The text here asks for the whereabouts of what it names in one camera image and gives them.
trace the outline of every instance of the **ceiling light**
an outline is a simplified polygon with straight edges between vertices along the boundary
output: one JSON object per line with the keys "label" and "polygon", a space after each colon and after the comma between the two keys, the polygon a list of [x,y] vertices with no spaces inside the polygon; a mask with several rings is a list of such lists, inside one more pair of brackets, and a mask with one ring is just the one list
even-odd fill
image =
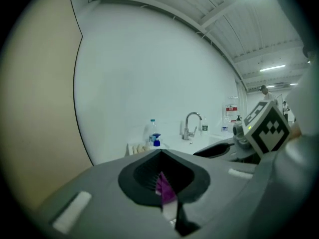
{"label": "ceiling light", "polygon": [[282,68],[285,67],[286,65],[282,65],[282,66],[274,66],[274,67],[269,67],[269,68],[265,68],[265,69],[261,69],[260,71],[267,71],[267,70],[272,70],[272,69],[276,69],[276,68]]}

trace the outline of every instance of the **chrome faucet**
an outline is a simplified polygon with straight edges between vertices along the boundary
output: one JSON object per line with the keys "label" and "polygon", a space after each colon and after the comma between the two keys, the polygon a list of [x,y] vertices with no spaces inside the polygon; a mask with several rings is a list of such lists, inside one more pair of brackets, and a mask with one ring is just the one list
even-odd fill
{"label": "chrome faucet", "polygon": [[189,136],[190,136],[190,137],[194,137],[194,136],[195,136],[195,133],[196,133],[197,127],[195,127],[194,133],[190,133],[190,132],[188,131],[188,118],[189,118],[189,116],[191,116],[192,114],[196,114],[196,115],[199,117],[199,119],[201,120],[201,115],[200,115],[199,113],[194,113],[194,112],[192,112],[192,113],[190,113],[189,115],[187,115],[187,117],[186,117],[186,123],[185,123],[185,129],[184,129],[184,135],[183,135],[183,139],[184,139],[184,140],[188,140],[188,137],[189,137]]}

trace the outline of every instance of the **water bottle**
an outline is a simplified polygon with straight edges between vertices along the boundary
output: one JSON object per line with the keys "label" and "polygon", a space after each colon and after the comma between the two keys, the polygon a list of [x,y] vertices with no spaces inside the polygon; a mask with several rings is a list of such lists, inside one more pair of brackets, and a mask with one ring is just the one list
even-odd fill
{"label": "water bottle", "polygon": [[226,117],[223,117],[222,128],[221,128],[221,130],[223,132],[227,132],[228,131],[228,124],[229,124],[228,119]]}
{"label": "water bottle", "polygon": [[201,135],[205,134],[208,134],[208,122],[206,117],[201,121]]}
{"label": "water bottle", "polygon": [[153,134],[158,133],[157,130],[158,130],[158,128],[157,128],[156,121],[155,121],[155,119],[152,119],[151,123],[149,125],[149,132],[148,132],[149,141],[151,141],[151,142],[154,141]]}

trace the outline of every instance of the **metal ceiling beam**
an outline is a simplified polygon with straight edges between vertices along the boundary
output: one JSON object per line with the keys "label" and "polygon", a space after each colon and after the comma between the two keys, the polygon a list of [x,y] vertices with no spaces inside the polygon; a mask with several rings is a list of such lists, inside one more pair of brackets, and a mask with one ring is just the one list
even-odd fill
{"label": "metal ceiling beam", "polygon": [[[293,89],[294,86],[289,86],[289,87],[284,87],[284,88],[274,88],[274,91],[279,91],[279,90],[291,90]],[[253,90],[253,91],[248,91],[247,94],[255,94],[255,93],[260,93],[261,94],[261,91],[259,90]]]}
{"label": "metal ceiling beam", "polygon": [[194,28],[198,29],[198,31],[202,32],[203,34],[207,34],[206,37],[208,39],[210,39],[220,49],[220,51],[225,55],[225,57],[230,62],[230,64],[232,65],[232,67],[236,71],[237,75],[239,76],[240,81],[244,85],[246,91],[248,91],[246,83],[243,81],[243,76],[241,75],[241,73],[237,69],[237,66],[234,63],[232,57],[228,54],[228,52],[225,50],[225,48],[211,34],[207,33],[208,31],[205,29],[205,27],[201,26],[200,24],[198,24],[198,22],[196,22],[192,18],[188,17],[184,13],[180,12],[179,10],[177,10],[177,9],[175,9],[175,8],[165,4],[165,3],[159,2],[157,0],[129,0],[129,1],[136,1],[136,2],[149,4],[151,6],[154,6],[154,7],[160,8],[162,10],[165,10],[167,12],[170,12],[171,14],[176,15],[177,17],[184,20],[185,22],[187,22],[188,24],[190,24]]}
{"label": "metal ceiling beam", "polygon": [[286,42],[286,43],[281,43],[278,45],[274,45],[274,46],[270,46],[264,49],[260,49],[260,50],[256,50],[250,53],[247,53],[245,55],[239,56],[234,58],[234,63],[240,63],[243,61],[246,61],[248,59],[252,59],[255,57],[259,57],[259,56],[263,56],[266,54],[270,54],[270,53],[274,53],[277,51],[281,51],[281,50],[288,50],[288,49],[295,49],[295,48],[300,48],[303,47],[303,42],[298,40],[298,41],[292,41],[292,42]]}
{"label": "metal ceiling beam", "polygon": [[212,11],[210,11],[207,15],[205,15],[202,19],[199,20],[199,24],[206,28],[220,17],[225,15],[228,11],[232,10],[233,7],[236,6],[239,0],[227,0]]}
{"label": "metal ceiling beam", "polygon": [[287,66],[285,68],[273,70],[273,71],[265,71],[265,72],[257,71],[251,74],[243,75],[243,78],[244,78],[243,81],[246,83],[255,82],[255,81],[259,81],[262,78],[275,77],[276,75],[282,74],[284,72],[289,72],[289,71],[295,71],[295,72],[300,71],[300,74],[302,74],[305,71],[305,69],[307,69],[309,66],[310,64],[305,63],[300,65],[291,65],[291,66]]}
{"label": "metal ceiling beam", "polygon": [[300,78],[301,78],[301,75],[275,78],[275,79],[271,79],[271,80],[264,80],[261,82],[253,82],[253,83],[247,84],[247,87],[254,88],[254,87],[260,87],[261,85],[276,84],[278,82],[283,82],[283,84],[296,83],[296,81],[298,81]]}

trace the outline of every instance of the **black and white fiducial marker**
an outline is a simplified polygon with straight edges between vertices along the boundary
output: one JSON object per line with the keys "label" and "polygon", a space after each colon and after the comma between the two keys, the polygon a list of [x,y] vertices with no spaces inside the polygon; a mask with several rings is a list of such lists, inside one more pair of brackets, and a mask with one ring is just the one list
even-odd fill
{"label": "black and white fiducial marker", "polygon": [[273,101],[260,101],[243,121],[244,135],[260,157],[280,149],[291,129]]}

